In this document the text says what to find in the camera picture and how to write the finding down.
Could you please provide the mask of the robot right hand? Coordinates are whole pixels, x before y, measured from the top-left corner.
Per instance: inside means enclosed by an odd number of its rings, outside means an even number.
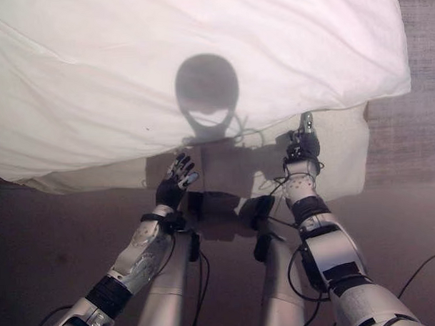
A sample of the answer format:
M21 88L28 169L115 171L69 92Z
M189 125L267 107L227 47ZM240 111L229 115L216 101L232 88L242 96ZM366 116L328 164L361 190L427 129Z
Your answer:
M317 157L320 153L320 142L316 136L314 120L311 112L300 116L299 128L288 132L289 145L286 155L289 159L299 159L300 156Z

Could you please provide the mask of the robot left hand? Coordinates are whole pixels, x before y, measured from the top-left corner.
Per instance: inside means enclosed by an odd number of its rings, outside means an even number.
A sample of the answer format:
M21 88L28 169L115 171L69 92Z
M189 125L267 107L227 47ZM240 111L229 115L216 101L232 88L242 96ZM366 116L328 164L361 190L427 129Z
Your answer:
M159 183L155 196L156 205L177 210L186 190L199 178L199 173L194 172L194 167L195 164L189 155L179 154Z

